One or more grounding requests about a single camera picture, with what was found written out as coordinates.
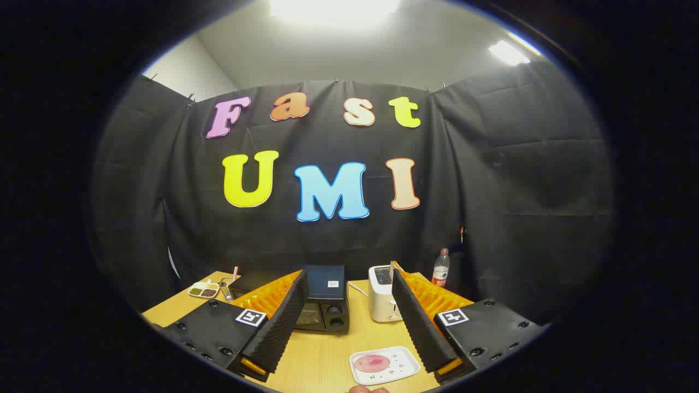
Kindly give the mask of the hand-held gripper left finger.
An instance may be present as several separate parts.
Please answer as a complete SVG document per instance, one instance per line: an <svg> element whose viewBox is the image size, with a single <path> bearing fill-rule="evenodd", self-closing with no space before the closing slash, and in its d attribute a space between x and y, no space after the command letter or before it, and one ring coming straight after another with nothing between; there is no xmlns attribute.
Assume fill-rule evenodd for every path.
<svg viewBox="0 0 699 393"><path fill-rule="evenodd" d="M265 382L277 369L307 295L307 273L295 271L232 303L207 300L160 333L222 369Z"/></svg>

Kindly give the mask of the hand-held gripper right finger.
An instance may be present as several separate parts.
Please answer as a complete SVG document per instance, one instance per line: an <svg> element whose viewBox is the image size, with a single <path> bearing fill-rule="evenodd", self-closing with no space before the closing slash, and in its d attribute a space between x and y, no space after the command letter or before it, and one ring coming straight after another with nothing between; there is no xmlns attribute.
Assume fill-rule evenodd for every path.
<svg viewBox="0 0 699 393"><path fill-rule="evenodd" d="M500 363L549 329L494 299L467 300L391 262L392 296L427 373L444 385Z"/></svg>

